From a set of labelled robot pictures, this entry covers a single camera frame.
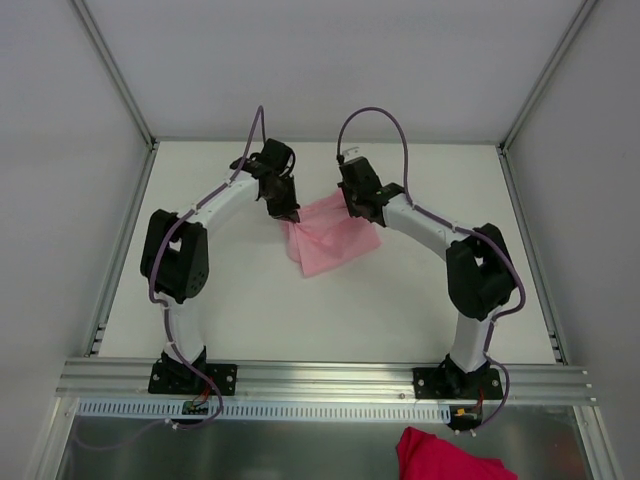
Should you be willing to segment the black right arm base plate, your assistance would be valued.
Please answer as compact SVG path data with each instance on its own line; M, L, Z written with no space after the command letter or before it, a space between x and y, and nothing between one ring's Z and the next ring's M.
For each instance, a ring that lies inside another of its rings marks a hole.
M444 367L412 369L416 399L423 400L501 400L504 390L500 374L489 368L472 374L457 373Z

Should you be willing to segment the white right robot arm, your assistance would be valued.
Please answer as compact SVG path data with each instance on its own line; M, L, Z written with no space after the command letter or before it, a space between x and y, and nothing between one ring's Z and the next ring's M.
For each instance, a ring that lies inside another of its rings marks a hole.
M445 263L449 299L458 311L454 342L445 362L445 389L465 397L479 385L489 364L492 323L504 312L514 290L523 285L501 231L487 223L466 228L409 200L396 183L384 185L368 159L337 156L338 183L349 215L400 232Z

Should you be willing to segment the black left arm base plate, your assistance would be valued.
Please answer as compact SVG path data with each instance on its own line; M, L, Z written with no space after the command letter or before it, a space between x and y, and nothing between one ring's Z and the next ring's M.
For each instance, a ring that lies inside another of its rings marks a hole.
M195 374L184 364L171 358L160 359L152 366L147 391L156 395L201 394L208 383L202 378L208 376L222 396L234 396L238 366L230 363L210 363L199 365L201 375Z

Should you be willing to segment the pink t shirt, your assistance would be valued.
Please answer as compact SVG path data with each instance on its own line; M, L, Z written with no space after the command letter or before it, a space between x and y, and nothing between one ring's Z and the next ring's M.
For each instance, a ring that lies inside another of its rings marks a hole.
M299 221L281 221L285 250L310 278L373 252L382 244L374 225L349 215L340 190L298 210Z

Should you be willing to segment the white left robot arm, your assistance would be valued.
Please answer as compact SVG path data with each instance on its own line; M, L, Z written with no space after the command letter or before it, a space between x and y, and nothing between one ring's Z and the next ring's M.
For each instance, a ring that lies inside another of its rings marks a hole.
M234 161L224 182L184 212L158 209L149 219L140 271L150 301L163 312L163 354L176 362L171 381L185 393L198 391L206 380L206 347L194 299L209 277L210 236L258 200L266 203L271 218L299 222L295 161L292 148L268 139L261 151Z

